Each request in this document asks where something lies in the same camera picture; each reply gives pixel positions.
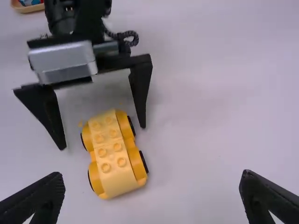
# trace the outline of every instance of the black robot arm part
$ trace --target black robot arm part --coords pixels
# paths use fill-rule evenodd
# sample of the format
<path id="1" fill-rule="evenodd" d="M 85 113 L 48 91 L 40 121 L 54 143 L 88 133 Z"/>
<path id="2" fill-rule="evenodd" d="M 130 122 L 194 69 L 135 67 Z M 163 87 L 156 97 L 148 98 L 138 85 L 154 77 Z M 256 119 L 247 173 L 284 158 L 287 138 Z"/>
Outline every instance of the black robot arm part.
<path id="1" fill-rule="evenodd" d="M 134 43 L 124 40 L 131 31 L 113 34 L 105 28 L 101 18 L 110 14 L 111 0 L 45 0 L 44 3 L 53 36 L 28 41 L 30 67 L 37 74 L 39 82 L 14 89 L 15 96 L 43 124 L 58 148 L 63 150 L 66 148 L 66 139 L 54 90 L 92 82 L 92 75 L 130 69 L 128 78 L 137 117 L 141 128 L 145 128 L 146 101 L 153 69 L 151 57 L 149 54 L 130 56 L 130 46 L 136 45 L 139 40 L 137 35 Z M 104 32 L 113 40 L 104 41 Z M 73 51 L 68 54 L 70 46 L 76 50 L 74 54 Z M 65 55 L 74 57 L 74 60 L 64 63 Z"/>
<path id="2" fill-rule="evenodd" d="M 299 197 L 251 170 L 244 170 L 239 191 L 250 224 L 299 223 Z"/>
<path id="3" fill-rule="evenodd" d="M 0 223 L 55 224 L 64 200 L 62 175 L 54 172 L 0 202 Z"/>

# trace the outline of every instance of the colorful toy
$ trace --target colorful toy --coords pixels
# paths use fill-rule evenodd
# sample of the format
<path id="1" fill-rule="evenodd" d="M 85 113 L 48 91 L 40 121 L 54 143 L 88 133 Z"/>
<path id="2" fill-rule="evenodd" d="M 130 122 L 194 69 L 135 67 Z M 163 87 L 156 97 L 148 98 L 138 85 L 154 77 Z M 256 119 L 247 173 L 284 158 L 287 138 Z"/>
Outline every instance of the colorful toy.
<path id="1" fill-rule="evenodd" d="M 81 139 L 92 159 L 89 182 L 100 198 L 113 198 L 145 185 L 148 169 L 124 111 L 113 109 L 89 119 Z"/>
<path id="2" fill-rule="evenodd" d="M 19 0 L 22 6 L 33 6 L 37 4 L 42 4 L 43 0 Z"/>

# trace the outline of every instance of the lego block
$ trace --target lego block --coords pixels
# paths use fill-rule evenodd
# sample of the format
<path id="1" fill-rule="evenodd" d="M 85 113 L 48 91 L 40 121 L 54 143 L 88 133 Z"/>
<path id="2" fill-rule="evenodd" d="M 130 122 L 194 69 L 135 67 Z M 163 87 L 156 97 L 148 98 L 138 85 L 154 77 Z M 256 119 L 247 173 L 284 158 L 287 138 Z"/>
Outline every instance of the lego block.
<path id="1" fill-rule="evenodd" d="M 89 119 L 81 139 L 91 155 L 90 184 L 100 198 L 113 198 L 146 183 L 147 168 L 125 112 L 109 110 Z"/>

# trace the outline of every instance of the black tire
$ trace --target black tire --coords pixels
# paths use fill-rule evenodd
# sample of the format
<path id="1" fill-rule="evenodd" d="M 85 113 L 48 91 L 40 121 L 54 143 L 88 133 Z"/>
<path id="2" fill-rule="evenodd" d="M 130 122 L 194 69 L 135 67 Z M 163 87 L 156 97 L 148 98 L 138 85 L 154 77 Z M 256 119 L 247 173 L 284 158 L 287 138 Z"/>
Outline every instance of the black tire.
<path id="1" fill-rule="evenodd" d="M 148 166 L 146 165 L 146 162 L 145 162 L 145 159 L 144 159 L 144 156 L 143 156 L 142 151 L 139 151 L 139 154 L 140 154 L 140 157 L 141 157 L 143 166 L 144 166 L 144 168 L 145 168 L 145 172 L 148 174 L 148 173 L 149 173 L 149 169 L 148 169 Z"/>
<path id="2" fill-rule="evenodd" d="M 135 132 L 132 120 L 131 120 L 130 116 L 127 116 L 127 117 L 128 117 L 128 120 L 129 120 L 130 127 L 132 129 L 133 135 L 136 136 L 136 132 Z"/>
<path id="3" fill-rule="evenodd" d="M 85 147 L 85 145 L 84 145 L 84 142 L 83 142 L 82 133 L 80 134 L 80 137 L 81 137 L 81 142 L 82 142 L 82 145 L 83 145 L 84 149 L 87 151 L 87 149 L 86 149 L 86 147 Z"/>

